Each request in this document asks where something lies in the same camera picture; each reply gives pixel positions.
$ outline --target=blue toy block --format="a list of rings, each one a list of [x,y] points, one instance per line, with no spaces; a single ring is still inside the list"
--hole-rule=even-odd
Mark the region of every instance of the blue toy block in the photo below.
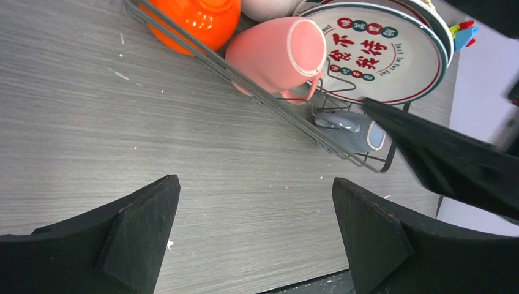
[[[454,38],[454,51],[460,51],[461,49],[465,48],[465,46],[469,44],[470,40],[474,38],[478,31],[478,27],[457,31],[456,38]]]

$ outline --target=red circle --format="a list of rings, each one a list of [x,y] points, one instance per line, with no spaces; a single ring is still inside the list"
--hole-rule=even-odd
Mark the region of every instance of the red circle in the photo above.
[[[370,23],[366,26],[366,31],[372,35],[378,35],[382,32],[382,26],[377,23]]]
[[[343,29],[349,29],[353,26],[353,21],[351,18],[341,17],[337,20],[337,24]]]
[[[362,78],[362,72],[359,72],[358,70],[354,70],[351,72],[351,76],[354,78]]]
[[[340,66],[336,66],[335,64],[333,64],[333,65],[330,66],[330,70],[333,71],[333,72],[339,72],[340,71]]]

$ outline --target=plate rim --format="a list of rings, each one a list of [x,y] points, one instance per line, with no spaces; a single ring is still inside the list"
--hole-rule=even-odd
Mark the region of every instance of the plate rim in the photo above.
[[[311,2],[311,0],[303,0],[297,5],[292,16],[302,16],[303,13],[306,13],[309,10],[312,10],[314,8],[321,7],[324,5],[338,4],[338,3],[352,3],[352,2],[358,3],[355,0],[346,1],[346,2],[333,2],[333,1],[337,1],[337,0],[330,0],[331,2],[322,4],[322,2],[324,2],[324,1],[326,1],[326,0],[321,0],[321,2],[315,3],[315,2]],[[415,10],[421,17],[423,17],[427,20],[427,22],[431,26],[430,29],[436,35],[438,35],[438,33],[440,33],[444,36],[444,38],[447,40],[447,42],[444,42],[442,40],[442,38],[440,38],[439,36],[438,36],[438,38],[443,43],[443,45],[447,51],[447,67],[449,67],[450,63],[452,62],[452,59],[454,57],[454,40],[452,38],[452,34],[450,33],[450,29],[449,29],[447,23],[443,20],[443,18],[441,18],[441,16],[437,12],[432,11],[429,8],[429,6],[427,6],[421,0],[387,0],[387,1],[394,2],[397,4],[403,4],[404,6],[408,6],[410,9]],[[316,4],[318,6],[312,7],[311,9],[308,9],[305,12],[296,14],[298,7],[300,7],[304,4]],[[434,25],[434,26],[438,28],[438,31],[434,30],[433,23],[436,23],[436,25]]]
[[[388,104],[388,105],[398,105],[398,104],[410,103],[410,102],[413,102],[413,101],[415,101],[417,99],[420,99],[420,98],[423,98],[423,97],[427,96],[434,89],[436,89],[436,87],[438,87],[438,85],[443,80],[443,78],[445,76],[445,73],[447,71],[447,63],[448,63],[448,60],[449,60],[448,55],[447,55],[447,50],[445,49],[445,46],[443,45],[443,43],[441,42],[439,37],[435,34],[435,32],[432,29],[426,27],[419,20],[417,20],[417,19],[415,19],[415,18],[413,18],[413,17],[411,17],[411,16],[409,16],[409,15],[403,13],[403,12],[397,11],[395,9],[391,9],[389,7],[385,7],[385,6],[381,6],[381,5],[377,5],[377,4],[363,3],[363,2],[328,3],[328,4],[325,4],[325,5],[321,5],[321,6],[309,9],[309,10],[305,11],[304,13],[300,14],[300,17],[310,18],[310,16],[314,15],[315,13],[322,12],[324,10],[337,9],[337,8],[347,8],[347,7],[359,7],[359,8],[365,8],[365,9],[378,10],[380,12],[389,13],[389,14],[392,14],[392,15],[394,15],[396,17],[399,17],[403,21],[410,22],[412,25],[418,27],[420,30],[422,30],[424,33],[426,33],[426,35],[436,45],[436,49],[438,51],[437,53],[439,53],[439,55],[440,55],[440,58],[439,58],[439,60],[441,61],[440,73],[439,73],[438,78],[436,79],[436,81],[433,81],[434,85],[431,86],[427,91],[425,91],[423,94],[418,95],[417,97],[414,97],[414,98],[409,99],[409,100],[405,100],[403,102],[387,103],[387,102],[381,101],[382,103],[385,103],[385,104]],[[335,97],[337,99],[341,99],[341,100],[344,100],[344,101],[347,101],[347,102],[351,102],[351,103],[354,103],[354,104],[361,104],[362,103],[362,102],[357,102],[357,101],[352,101],[352,100],[344,99],[342,97],[337,97],[333,93],[332,94],[328,94],[328,95],[331,95],[331,96],[333,96],[333,97]]]

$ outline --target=mug rim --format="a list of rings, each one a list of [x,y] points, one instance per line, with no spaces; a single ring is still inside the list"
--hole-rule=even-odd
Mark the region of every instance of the mug rim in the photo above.
[[[324,44],[324,54],[323,54],[323,58],[321,60],[321,62],[319,63],[319,66],[315,69],[315,70],[304,70],[302,69],[296,62],[296,60],[294,60],[294,56],[292,54],[292,48],[291,48],[291,41],[292,41],[292,32],[294,31],[294,28],[301,22],[303,21],[307,21],[309,23],[311,23],[319,32],[320,32],[320,35],[321,35],[321,40]],[[287,49],[288,49],[288,58],[290,59],[290,63],[292,64],[292,66],[302,75],[305,75],[306,77],[313,77],[314,75],[318,74],[322,69],[323,69],[323,66],[324,66],[324,63],[326,62],[326,53],[327,53],[327,49],[326,49],[326,39],[324,38],[324,34],[321,30],[321,27],[319,27],[315,21],[309,19],[309,18],[301,18],[297,21],[295,21],[292,26],[290,26],[290,30],[288,31],[288,40],[287,40]]]

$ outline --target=white wall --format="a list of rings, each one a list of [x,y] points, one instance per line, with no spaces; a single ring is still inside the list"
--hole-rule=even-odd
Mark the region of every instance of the white wall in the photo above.
[[[481,23],[476,43],[461,51],[450,128],[492,142],[513,105],[505,98],[519,72],[519,40]],[[444,198],[437,219],[487,233],[519,236],[519,227],[494,214]]]

